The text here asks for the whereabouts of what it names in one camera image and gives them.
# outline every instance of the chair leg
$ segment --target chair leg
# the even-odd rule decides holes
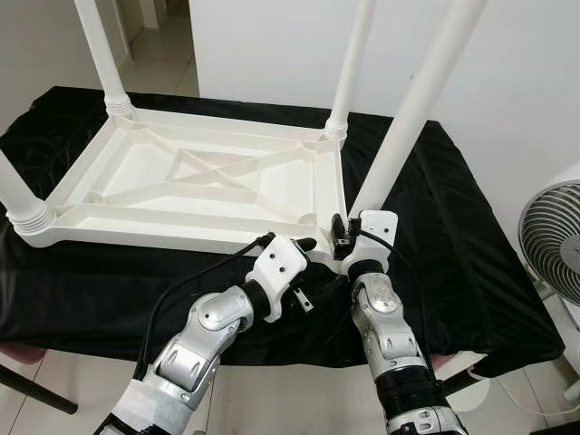
[[[74,414],[79,408],[76,403],[45,389],[1,364],[0,383],[67,414]]]

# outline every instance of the tiled floor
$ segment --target tiled floor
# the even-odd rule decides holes
[[[0,357],[0,363],[6,358]],[[49,351],[37,366],[19,372],[77,401],[69,416],[0,386],[0,435],[90,434],[111,411],[131,377],[133,363]],[[501,376],[521,405],[543,412],[572,407],[561,399],[575,378],[567,363],[547,362]],[[518,409],[496,382],[474,411],[459,414],[470,435],[524,435],[532,430],[580,420],[580,411],[544,418]],[[376,435],[384,433],[382,410],[367,367],[324,369],[221,367],[185,435]]]
[[[188,18],[171,16],[159,30],[141,30],[130,43],[130,48],[132,62],[121,68],[126,91],[199,95]]]

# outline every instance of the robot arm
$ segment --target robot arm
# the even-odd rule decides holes
[[[389,249],[358,235],[363,230],[392,245],[396,226],[392,213],[363,211],[360,221],[351,224],[355,242],[343,261],[343,273],[352,283],[353,321],[362,337],[387,433],[467,435],[403,318],[401,299],[386,275]]]
[[[344,254],[342,272],[352,286],[353,321],[362,337],[387,432],[467,435],[430,373],[403,318],[401,299],[386,275],[387,246],[394,242],[396,227],[393,213],[363,211],[338,244]],[[313,242],[305,242],[304,248],[314,247]],[[282,295],[306,265],[299,242],[275,237],[244,284],[205,295],[193,304],[183,331],[171,339],[143,381],[130,382],[95,434],[181,435],[214,378],[220,355],[255,319],[280,318]]]
[[[306,265],[299,242],[275,237],[244,284],[193,304],[183,331],[169,341],[143,381],[131,380],[95,433],[181,435],[214,378],[220,355],[255,319],[280,318],[282,295]]]

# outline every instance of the black tablecloth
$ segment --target black tablecloth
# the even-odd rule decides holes
[[[137,107],[321,128],[329,111],[237,101],[132,94]],[[31,189],[46,198],[106,119],[102,92],[52,88],[0,138],[0,149]],[[342,152],[347,207],[354,201],[392,119],[353,113]],[[384,209],[399,215],[396,245],[425,289],[432,353],[487,353],[476,367],[495,376],[556,358],[563,344],[495,220],[465,160],[437,122],[428,122]],[[0,340],[69,352],[134,359],[159,294],[224,256],[78,242],[45,249],[24,243],[0,221]],[[159,349],[184,324],[198,295],[243,280],[251,258],[189,285],[193,293],[159,325]],[[420,334],[417,290],[391,260],[391,279],[406,318]],[[350,319],[348,287],[325,266],[311,265],[301,285],[315,309],[292,295],[275,324],[256,324],[224,355],[230,364],[364,363]]]

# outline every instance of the fan grille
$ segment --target fan grille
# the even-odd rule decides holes
[[[575,243],[579,239],[580,181],[548,188],[527,204],[519,221],[524,256],[537,274],[576,305],[580,305],[580,275],[575,271],[580,266],[580,250]]]

